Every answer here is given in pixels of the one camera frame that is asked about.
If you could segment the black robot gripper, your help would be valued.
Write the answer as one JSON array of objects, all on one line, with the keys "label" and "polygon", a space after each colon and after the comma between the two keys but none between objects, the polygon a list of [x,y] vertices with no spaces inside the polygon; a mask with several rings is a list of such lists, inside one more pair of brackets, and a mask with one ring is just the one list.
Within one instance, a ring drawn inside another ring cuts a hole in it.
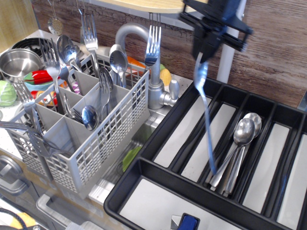
[{"label": "black robot gripper", "polygon": [[253,30],[236,16],[239,0],[185,0],[179,19],[194,28],[192,55],[200,63],[212,58],[220,44],[240,52],[246,50]]}]

